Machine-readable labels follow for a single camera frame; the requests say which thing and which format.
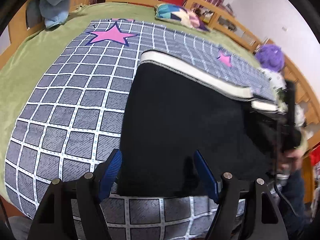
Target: black cable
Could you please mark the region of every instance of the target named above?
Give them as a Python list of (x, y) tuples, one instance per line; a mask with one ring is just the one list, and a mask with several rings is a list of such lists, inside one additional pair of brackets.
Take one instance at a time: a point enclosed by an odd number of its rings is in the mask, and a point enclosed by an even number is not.
[(279, 195), (279, 197), (289, 205), (293, 214), (296, 217), (298, 217), (299, 215), (295, 212), (295, 210), (294, 210), (293, 206), (291, 205), (291, 203), (289, 202), (289, 200), (287, 200), (287, 198), (284, 195), (282, 195), (282, 193), (280, 192), (280, 190), (278, 189), (278, 186), (277, 186), (278, 155), (280, 154), (280, 149), (281, 149), (281, 128), (280, 128), (280, 123), (277, 121), (276, 164), (275, 164), (274, 175), (273, 175), (274, 188), (275, 188), (276, 193)]
[(6, 212), (5, 208), (4, 208), (4, 205), (3, 205), (3, 202), (2, 202), (1, 198), (0, 198), (0, 205), (1, 205), (1, 208), (2, 208), (2, 211), (3, 211), (3, 214), (4, 214), (5, 222), (7, 223), (7, 227), (12, 232), (11, 225), (10, 225), (9, 219), (8, 219), (8, 215), (7, 215), (7, 212)]

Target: metal bolt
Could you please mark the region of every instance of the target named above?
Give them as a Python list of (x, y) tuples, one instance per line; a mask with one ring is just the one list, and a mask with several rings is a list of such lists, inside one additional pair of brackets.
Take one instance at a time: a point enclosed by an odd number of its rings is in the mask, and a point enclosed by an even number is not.
[(84, 177), (85, 177), (86, 179), (91, 179), (91, 178), (93, 177), (93, 173), (92, 173), (92, 172), (87, 172), (87, 173), (84, 175)]
[(57, 184), (59, 184), (60, 179), (59, 178), (55, 178), (51, 182), (52, 182), (53, 185), (57, 185)]
[(263, 185), (264, 184), (264, 180), (259, 178), (259, 179), (257, 179), (257, 183), (260, 184), (260, 185)]
[(232, 174), (230, 172), (225, 172), (225, 173), (223, 173), (223, 177), (225, 177), (226, 179), (231, 179)]

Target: green mattress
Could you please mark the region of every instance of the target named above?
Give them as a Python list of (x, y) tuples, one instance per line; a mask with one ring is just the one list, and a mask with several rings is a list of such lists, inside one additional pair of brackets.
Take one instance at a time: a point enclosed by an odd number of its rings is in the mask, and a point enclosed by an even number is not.
[(53, 30), (44, 30), (28, 37), (0, 71), (0, 195), (9, 201), (4, 186), (4, 159), (16, 119), (44, 72), (63, 52), (72, 39), (89, 25), (91, 20), (102, 18), (131, 18), (166, 25), (222, 45), (241, 56), (255, 68), (260, 68), (253, 55), (226, 35), (211, 31), (201, 33), (187, 27), (163, 22), (154, 18), (153, 8), (124, 4), (103, 3), (84, 6), (70, 13), (67, 22)]

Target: purple plush toy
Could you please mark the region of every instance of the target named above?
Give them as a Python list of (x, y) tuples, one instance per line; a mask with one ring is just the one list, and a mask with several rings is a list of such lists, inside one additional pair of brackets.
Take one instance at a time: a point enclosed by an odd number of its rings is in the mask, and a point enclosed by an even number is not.
[(263, 68), (279, 72), (284, 67), (284, 54), (274, 44), (262, 45), (255, 55)]

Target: wooden bed frame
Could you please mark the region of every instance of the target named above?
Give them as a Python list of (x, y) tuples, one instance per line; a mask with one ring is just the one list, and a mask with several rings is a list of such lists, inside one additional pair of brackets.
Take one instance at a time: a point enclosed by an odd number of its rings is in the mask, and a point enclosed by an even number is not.
[[(44, 29), (44, 23), (40, 23), (33, 28), (27, 29), (26, 26), (26, 8), (27, 4), (30, 0), (28, 0), (16, 13), (16, 15), (12, 18), (8, 25), (9, 29), (9, 37), (10, 37), (10, 46), (0, 55), (0, 69), (6, 64), (9, 58), (14, 54), (17, 50), (18, 46), (27, 38), (29, 35), (36, 33), (40, 30)], [(125, 2), (125, 3), (135, 3), (146, 6), (155, 6), (157, 4), (161, 4), (161, 1), (158, 0), (106, 0), (105, 2)], [(81, 4), (89, 4), (89, 0), (71, 0), (70, 11), (75, 10)], [(235, 20), (231, 15), (222, 9), (208, 3), (204, 0), (186, 0), (185, 7), (188, 9), (193, 8), (193, 4), (200, 4), (203, 7), (208, 8), (214, 14), (212, 15), (208, 27), (212, 29), (216, 29), (225, 35), (229, 36), (236, 43), (240, 44), (242, 47), (246, 48), (250, 52), (254, 52), (254, 50), (262, 45), (262, 42), (251, 33), (246, 27), (244, 27), (241, 23)], [(224, 19), (229, 20), (233, 23), (238, 29), (244, 31), (243, 38), (237, 36), (232, 31), (223, 27), (218, 23), (219, 17), (223, 17)], [(308, 84), (306, 78), (300, 72), (298, 67), (287, 57), (285, 56), (285, 67), (284, 67), (284, 77), (286, 79), (292, 80), (296, 84), (296, 103), (301, 103), (304, 101), (308, 105), (308, 111), (306, 112), (307, 124), (318, 124), (320, 121), (320, 105), (319, 101), (316, 98), (311, 86)], [(313, 135), (308, 140), (308, 148), (312, 149), (316, 144), (320, 142), (320, 131)]]

